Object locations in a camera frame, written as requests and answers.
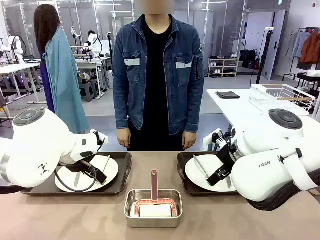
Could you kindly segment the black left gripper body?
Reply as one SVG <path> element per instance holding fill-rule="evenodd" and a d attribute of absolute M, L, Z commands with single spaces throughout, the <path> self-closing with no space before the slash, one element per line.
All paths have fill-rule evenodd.
<path fill-rule="evenodd" d="M 80 160 L 74 164 L 75 172 L 84 172 L 87 175 L 95 175 L 96 168 L 89 162 L 85 160 Z"/>

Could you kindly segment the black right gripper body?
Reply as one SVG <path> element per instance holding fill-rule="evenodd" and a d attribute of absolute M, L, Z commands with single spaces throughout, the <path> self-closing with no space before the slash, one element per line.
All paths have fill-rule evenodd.
<path fill-rule="evenodd" d="M 237 148 L 235 144 L 227 143 L 223 147 L 219 147 L 219 151 L 216 156 L 222 162 L 222 166 L 215 172 L 217 175 L 231 174 L 232 168 L 236 162 L 236 157 L 234 156 L 236 150 Z"/>

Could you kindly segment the person's left hand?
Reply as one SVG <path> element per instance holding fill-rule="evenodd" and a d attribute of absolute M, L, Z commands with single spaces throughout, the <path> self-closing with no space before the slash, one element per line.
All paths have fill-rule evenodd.
<path fill-rule="evenodd" d="M 197 134 L 195 132 L 184 131 L 182 136 L 183 149 L 186 150 L 193 147 L 194 144 L 196 143 L 196 140 L 197 140 Z"/>

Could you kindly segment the person's right hand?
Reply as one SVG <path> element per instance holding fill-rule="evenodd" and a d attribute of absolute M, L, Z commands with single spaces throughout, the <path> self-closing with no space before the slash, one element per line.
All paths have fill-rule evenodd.
<path fill-rule="evenodd" d="M 129 128 L 123 128 L 117 130 L 118 143 L 125 148 L 130 148 L 131 144 L 131 131 Z"/>

